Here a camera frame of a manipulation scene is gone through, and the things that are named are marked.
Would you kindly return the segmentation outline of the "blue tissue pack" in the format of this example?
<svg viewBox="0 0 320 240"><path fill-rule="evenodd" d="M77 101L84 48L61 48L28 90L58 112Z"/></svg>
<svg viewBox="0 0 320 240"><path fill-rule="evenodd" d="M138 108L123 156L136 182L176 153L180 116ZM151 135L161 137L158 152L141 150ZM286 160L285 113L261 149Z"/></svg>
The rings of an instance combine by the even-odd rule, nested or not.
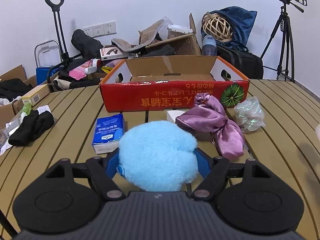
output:
<svg viewBox="0 0 320 240"><path fill-rule="evenodd" d="M98 118L93 134L92 147L96 154L113 152L125 133L125 121L122 114Z"/></svg>

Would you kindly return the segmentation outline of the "light blue plush toy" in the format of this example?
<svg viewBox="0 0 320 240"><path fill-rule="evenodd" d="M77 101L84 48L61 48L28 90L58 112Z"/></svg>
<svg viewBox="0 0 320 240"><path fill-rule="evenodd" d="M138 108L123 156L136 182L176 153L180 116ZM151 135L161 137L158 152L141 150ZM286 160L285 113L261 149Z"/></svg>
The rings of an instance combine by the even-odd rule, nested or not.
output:
<svg viewBox="0 0 320 240"><path fill-rule="evenodd" d="M144 191L180 191L198 174L197 140L169 121L128 130L119 141L117 172Z"/></svg>

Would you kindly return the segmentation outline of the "white round foam puck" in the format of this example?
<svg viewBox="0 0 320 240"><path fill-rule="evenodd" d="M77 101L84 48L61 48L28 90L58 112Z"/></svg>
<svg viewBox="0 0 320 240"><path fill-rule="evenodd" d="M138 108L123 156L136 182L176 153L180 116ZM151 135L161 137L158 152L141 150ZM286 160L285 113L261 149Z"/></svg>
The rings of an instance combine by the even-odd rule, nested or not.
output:
<svg viewBox="0 0 320 240"><path fill-rule="evenodd" d="M315 128L315 132L316 132L317 138L320 141L320 124Z"/></svg>

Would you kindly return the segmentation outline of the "pink satin bow scrunchie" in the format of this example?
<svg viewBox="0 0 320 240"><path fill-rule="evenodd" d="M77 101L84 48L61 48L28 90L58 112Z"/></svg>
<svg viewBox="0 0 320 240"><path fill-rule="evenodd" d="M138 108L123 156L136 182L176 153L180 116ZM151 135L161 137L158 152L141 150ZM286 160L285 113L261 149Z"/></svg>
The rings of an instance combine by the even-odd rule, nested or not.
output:
<svg viewBox="0 0 320 240"><path fill-rule="evenodd" d="M218 152L231 161L244 155L244 135L236 122L230 120L220 101L208 94L196 94L194 106L178 116L176 125L189 133L209 133Z"/></svg>

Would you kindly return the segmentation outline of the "white foam wedge piece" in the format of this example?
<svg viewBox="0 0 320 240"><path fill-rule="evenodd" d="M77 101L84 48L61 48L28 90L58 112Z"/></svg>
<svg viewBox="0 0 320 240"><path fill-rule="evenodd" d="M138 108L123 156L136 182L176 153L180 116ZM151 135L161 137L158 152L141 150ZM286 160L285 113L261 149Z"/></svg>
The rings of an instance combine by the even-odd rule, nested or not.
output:
<svg viewBox="0 0 320 240"><path fill-rule="evenodd" d="M176 123L176 118L184 114L185 111L181 110L169 110L167 111L167 120L169 122L172 122L173 124Z"/></svg>

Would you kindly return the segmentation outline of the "iridescent crumpled wrapper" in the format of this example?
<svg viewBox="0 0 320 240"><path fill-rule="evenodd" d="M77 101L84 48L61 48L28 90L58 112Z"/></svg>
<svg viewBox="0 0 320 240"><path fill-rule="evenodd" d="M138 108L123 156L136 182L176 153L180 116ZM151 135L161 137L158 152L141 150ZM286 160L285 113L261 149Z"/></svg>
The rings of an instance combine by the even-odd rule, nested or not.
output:
<svg viewBox="0 0 320 240"><path fill-rule="evenodd" d="M243 133L250 133L261 127L265 127L265 114L256 96L250 97L245 101L238 103L234 107L234 111L236 123L241 128Z"/></svg>

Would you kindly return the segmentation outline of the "black cloth on table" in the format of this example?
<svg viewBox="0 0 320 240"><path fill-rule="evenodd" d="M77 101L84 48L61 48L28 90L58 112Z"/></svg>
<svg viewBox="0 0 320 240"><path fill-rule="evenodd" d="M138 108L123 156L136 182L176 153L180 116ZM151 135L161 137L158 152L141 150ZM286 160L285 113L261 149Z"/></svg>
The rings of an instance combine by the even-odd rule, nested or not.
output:
<svg viewBox="0 0 320 240"><path fill-rule="evenodd" d="M49 111L39 113L39 111L31 110L19 128L9 137L8 143L15 147L28 146L30 142L35 141L50 129L54 122L54 117Z"/></svg>

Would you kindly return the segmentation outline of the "red cardboard fruit box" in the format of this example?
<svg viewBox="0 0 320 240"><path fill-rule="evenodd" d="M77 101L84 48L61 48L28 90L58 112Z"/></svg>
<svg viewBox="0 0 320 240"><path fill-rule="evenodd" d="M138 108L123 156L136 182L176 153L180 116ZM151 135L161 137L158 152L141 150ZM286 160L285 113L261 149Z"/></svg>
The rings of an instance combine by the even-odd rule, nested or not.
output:
<svg viewBox="0 0 320 240"><path fill-rule="evenodd" d="M191 108L200 93L232 108L246 98L249 78L218 56L156 56L121 60L99 87L108 112Z"/></svg>

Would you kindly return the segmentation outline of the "green small bottle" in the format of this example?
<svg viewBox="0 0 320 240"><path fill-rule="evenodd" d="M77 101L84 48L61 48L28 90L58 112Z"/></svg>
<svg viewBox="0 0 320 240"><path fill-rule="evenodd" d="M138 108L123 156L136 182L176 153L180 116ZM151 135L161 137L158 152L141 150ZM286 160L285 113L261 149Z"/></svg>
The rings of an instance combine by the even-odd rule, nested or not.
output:
<svg viewBox="0 0 320 240"><path fill-rule="evenodd" d="M21 113L21 119L23 120L24 117L28 116L31 113L32 104L27 101L24 103Z"/></svg>

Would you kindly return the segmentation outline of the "yellow small carton box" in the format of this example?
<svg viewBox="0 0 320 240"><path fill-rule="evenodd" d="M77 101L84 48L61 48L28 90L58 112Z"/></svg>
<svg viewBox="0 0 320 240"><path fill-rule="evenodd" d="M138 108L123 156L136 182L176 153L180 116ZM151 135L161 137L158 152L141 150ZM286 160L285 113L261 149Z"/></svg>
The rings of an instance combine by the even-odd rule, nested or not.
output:
<svg viewBox="0 0 320 240"><path fill-rule="evenodd" d="M39 101L44 99L50 93L48 84L38 85L24 96L21 97L22 102L30 102L32 106L35 106Z"/></svg>

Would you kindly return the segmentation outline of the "black suitcase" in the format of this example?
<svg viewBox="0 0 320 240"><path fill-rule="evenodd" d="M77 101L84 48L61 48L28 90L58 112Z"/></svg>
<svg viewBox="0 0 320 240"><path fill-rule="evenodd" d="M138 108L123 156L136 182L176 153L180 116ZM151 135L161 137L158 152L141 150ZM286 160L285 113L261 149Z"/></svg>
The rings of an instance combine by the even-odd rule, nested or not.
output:
<svg viewBox="0 0 320 240"><path fill-rule="evenodd" d="M263 78L264 67L260 57L249 52L232 50L222 45L217 45L217 55L232 64L249 79Z"/></svg>

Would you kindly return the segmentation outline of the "blue water bottle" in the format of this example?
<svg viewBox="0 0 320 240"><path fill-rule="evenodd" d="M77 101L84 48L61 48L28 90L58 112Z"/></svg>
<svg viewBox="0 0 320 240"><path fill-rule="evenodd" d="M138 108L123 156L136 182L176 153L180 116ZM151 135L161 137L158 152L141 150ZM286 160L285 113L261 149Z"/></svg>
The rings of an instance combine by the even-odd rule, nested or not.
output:
<svg viewBox="0 0 320 240"><path fill-rule="evenodd" d="M206 35L202 40L201 53L203 56L216 56L216 40L211 35Z"/></svg>

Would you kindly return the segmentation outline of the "brown cardboard box open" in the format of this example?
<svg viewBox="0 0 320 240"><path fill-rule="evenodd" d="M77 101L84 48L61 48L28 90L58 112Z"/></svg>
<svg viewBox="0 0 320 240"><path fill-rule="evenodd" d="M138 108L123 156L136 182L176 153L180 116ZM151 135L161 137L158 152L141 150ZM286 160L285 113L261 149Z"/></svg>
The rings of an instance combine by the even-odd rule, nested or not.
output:
<svg viewBox="0 0 320 240"><path fill-rule="evenodd" d="M196 38L196 25L189 14L189 29L191 33L183 34L168 29L169 38L146 46L147 53L157 54L165 51L173 51L174 55L201 55L201 49Z"/></svg>

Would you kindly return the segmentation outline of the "folding step stool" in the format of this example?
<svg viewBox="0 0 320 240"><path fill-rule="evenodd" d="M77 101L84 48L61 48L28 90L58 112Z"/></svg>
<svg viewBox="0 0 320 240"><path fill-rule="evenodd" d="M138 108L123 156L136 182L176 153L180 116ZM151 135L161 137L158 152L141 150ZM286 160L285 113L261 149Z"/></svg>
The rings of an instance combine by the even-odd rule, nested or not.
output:
<svg viewBox="0 0 320 240"><path fill-rule="evenodd" d="M56 40L48 40L36 45L34 49L36 63L36 82L40 85L47 80L47 74L53 66L61 62L59 44Z"/></svg>

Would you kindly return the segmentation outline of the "woven rattan ball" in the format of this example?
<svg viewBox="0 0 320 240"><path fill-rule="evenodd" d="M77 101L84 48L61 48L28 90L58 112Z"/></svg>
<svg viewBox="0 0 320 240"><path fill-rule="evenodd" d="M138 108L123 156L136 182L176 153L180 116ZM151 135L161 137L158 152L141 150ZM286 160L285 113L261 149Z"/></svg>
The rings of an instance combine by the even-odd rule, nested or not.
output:
<svg viewBox="0 0 320 240"><path fill-rule="evenodd" d="M220 42L232 40L233 30L226 19L217 13L206 12L202 18L202 30Z"/></svg>

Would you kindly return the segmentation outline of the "dark blue velvet bag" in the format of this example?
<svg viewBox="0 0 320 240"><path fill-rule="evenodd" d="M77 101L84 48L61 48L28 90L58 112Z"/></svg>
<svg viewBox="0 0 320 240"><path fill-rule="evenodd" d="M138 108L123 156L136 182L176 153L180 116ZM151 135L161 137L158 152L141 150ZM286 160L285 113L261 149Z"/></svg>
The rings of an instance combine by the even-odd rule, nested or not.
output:
<svg viewBox="0 0 320 240"><path fill-rule="evenodd" d="M241 7L231 6L221 10L214 10L210 13L217 13L219 16L227 20L233 31L231 41L218 41L217 43L229 49L249 52L247 42L258 12L255 10L249 11Z"/></svg>

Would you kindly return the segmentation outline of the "black drawstring bag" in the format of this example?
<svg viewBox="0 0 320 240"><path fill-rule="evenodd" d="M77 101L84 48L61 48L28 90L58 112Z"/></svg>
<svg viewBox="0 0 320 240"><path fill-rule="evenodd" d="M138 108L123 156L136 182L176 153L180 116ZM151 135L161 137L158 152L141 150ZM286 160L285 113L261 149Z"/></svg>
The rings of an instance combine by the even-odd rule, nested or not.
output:
<svg viewBox="0 0 320 240"><path fill-rule="evenodd" d="M100 49L103 45L100 41L86 35L83 30L76 29L72 35L71 43L74 48L80 51L83 59L100 59Z"/></svg>

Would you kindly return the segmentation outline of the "white wall socket strip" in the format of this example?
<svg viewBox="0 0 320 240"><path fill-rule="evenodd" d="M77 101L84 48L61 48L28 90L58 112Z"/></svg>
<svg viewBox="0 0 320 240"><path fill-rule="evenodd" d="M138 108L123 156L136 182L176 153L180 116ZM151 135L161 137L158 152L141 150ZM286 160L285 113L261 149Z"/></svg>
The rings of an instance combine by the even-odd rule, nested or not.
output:
<svg viewBox="0 0 320 240"><path fill-rule="evenodd" d="M82 30L89 37L101 37L105 35L113 35L117 33L116 21L84 27L82 28Z"/></svg>

